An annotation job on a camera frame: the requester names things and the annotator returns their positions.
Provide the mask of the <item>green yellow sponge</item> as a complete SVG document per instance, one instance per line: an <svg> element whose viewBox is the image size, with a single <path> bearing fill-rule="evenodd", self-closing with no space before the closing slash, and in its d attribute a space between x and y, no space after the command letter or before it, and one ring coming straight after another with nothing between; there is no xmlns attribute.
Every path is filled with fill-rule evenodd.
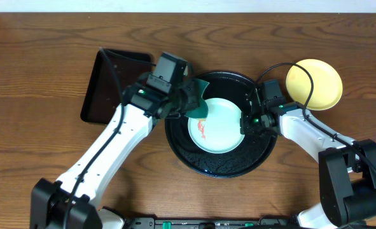
<svg viewBox="0 0 376 229"><path fill-rule="evenodd" d="M206 101L203 99L203 94L206 88L209 86L209 82L194 78L193 82L196 84L197 89L195 89L195 95L198 95L198 106L190 111L185 113L185 116L188 118L194 118L197 120L205 120L207 118L209 108Z"/></svg>

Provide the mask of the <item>light blue plate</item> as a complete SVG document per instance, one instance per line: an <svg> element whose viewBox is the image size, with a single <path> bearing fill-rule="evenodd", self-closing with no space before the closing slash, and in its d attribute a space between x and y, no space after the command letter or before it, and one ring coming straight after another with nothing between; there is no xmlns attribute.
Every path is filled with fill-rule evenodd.
<svg viewBox="0 0 376 229"><path fill-rule="evenodd" d="M207 99L208 115L205 120L188 119L188 133L192 141L208 153L222 154L235 149L244 139L240 132L242 111L233 102Z"/></svg>

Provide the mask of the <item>yellow plate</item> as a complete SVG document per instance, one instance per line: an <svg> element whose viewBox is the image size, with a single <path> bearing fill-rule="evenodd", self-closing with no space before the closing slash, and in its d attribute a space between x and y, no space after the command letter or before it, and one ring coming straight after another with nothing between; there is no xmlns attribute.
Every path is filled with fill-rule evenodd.
<svg viewBox="0 0 376 229"><path fill-rule="evenodd" d="M304 59L296 64L308 71L314 85L307 109L322 111L339 102L343 84L339 73L332 66L317 59ZM293 66L287 73L286 89L294 101L304 104L310 94L310 78L304 70Z"/></svg>

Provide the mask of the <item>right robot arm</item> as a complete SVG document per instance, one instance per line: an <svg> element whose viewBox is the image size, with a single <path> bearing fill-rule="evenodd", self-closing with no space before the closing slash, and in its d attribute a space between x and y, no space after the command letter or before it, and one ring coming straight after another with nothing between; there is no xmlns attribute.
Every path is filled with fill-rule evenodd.
<svg viewBox="0 0 376 229"><path fill-rule="evenodd" d="M320 201L298 214L302 228L342 228L376 216L376 143L339 134L297 103L243 113L242 134L292 140L319 165Z"/></svg>

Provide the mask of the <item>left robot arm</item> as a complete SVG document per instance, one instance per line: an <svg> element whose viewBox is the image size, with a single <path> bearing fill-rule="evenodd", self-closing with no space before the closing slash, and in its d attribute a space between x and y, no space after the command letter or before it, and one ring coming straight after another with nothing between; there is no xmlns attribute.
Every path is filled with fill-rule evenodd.
<svg viewBox="0 0 376 229"><path fill-rule="evenodd" d="M126 87L120 105L87 152L55 182L40 179L31 192L31 228L125 228L125 219L100 209L102 196L130 152L158 120L206 107L208 82L170 83L150 74Z"/></svg>

